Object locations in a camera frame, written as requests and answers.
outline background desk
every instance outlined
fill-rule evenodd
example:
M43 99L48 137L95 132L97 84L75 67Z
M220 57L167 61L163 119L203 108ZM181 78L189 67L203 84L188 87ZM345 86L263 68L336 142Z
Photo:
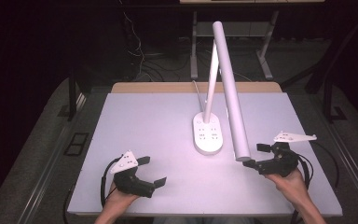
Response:
M198 83L205 92L207 83ZM257 143L273 144L279 131L304 133L294 109L276 83L237 83L253 159L270 159ZM213 99L224 144L214 156L194 148L191 121L200 112L193 83L118 83L108 94L68 212L101 212L100 183L106 165L127 150L150 156L137 176L152 182L167 176L151 199L141 198L127 216L278 216L293 213L272 182L234 160L223 93ZM307 157L315 173L310 195L325 216L342 215L341 207L308 142L291 144ZM107 183L112 181L108 176Z

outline dark gray floor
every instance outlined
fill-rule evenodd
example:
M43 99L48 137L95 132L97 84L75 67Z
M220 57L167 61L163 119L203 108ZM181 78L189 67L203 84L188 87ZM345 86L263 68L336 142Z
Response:
M210 40L205 39L199 43L199 81L208 80L211 48L209 42ZM263 81L261 68L255 57L255 50L261 45L261 40L240 39L228 43L237 81ZM315 64L324 55L328 46L329 42L322 40L272 42L266 58L274 81L283 82ZM150 58L151 56L146 55L144 65L158 70L164 81L191 81L188 53L181 54L176 59ZM156 71L149 70L136 79L150 80L161 81L161 77ZM306 78L302 79L286 91L306 133L316 134L318 142L328 148L338 161L340 177L336 195L344 216L328 217L327 222L358 223L358 184L353 180L351 172L348 172L347 165L339 153L342 143L358 164L358 113L349 104L345 95L335 89L333 105L339 106L347 119L335 121L334 124L326 122L320 112L322 98L320 94L307 95L303 91L306 82ZM68 189L77 180L105 96L109 91L110 87L95 88L92 93L86 95L84 101L79 101L79 111L75 119L68 122L66 117L60 116L68 103L66 81L58 87L0 189L0 223L63 223L62 210ZM78 157L63 156L62 153L68 147L74 133L89 134L85 149ZM341 139L338 142L334 138L335 134ZM334 186L336 173L331 158L318 146L313 148L327 178ZM95 218L70 214L66 216L69 223L92 223ZM266 224L280 224L289 223L290 217L269 217L260 220ZM130 221L146 223L144 219Z

